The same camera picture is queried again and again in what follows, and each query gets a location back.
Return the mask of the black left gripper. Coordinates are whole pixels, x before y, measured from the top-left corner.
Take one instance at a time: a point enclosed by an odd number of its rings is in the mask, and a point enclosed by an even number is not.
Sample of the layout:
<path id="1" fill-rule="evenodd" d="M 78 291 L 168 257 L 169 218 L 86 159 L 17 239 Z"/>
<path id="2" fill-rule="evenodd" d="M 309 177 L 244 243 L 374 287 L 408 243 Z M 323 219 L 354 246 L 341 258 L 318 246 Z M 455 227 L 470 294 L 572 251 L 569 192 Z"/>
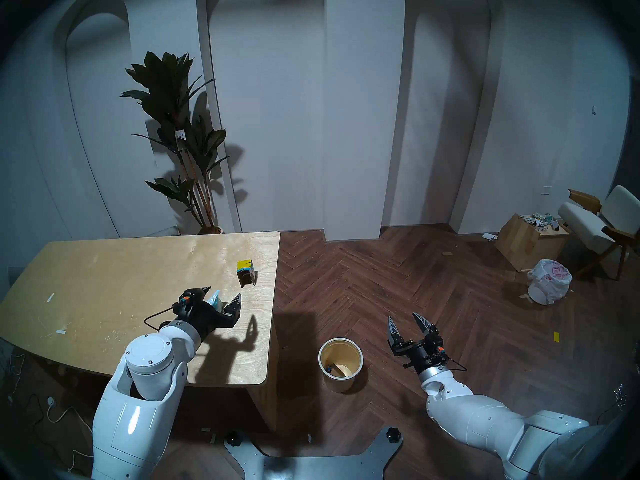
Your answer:
<path id="1" fill-rule="evenodd" d="M 207 337 L 217 328 L 233 328 L 241 313 L 241 294 L 237 294 L 220 312 L 204 299 L 211 286 L 185 290 L 173 304 L 178 320 L 189 323 L 200 335 Z"/>

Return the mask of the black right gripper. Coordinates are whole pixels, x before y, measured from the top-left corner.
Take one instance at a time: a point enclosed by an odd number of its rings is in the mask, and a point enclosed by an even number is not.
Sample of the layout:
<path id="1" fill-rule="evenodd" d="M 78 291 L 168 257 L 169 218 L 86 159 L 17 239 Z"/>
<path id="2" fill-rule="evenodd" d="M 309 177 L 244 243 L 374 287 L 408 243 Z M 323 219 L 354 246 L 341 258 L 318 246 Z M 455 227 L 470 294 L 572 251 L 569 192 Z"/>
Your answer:
<path id="1" fill-rule="evenodd" d="M 388 317 L 388 344 L 392 346 L 393 355 L 408 357 L 409 362 L 404 363 L 403 368 L 413 367 L 418 375 L 431 367 L 445 367 L 448 356 L 439 330 L 420 314 L 412 312 L 412 316 L 423 335 L 423 339 L 418 342 L 405 341 L 392 318 Z"/>

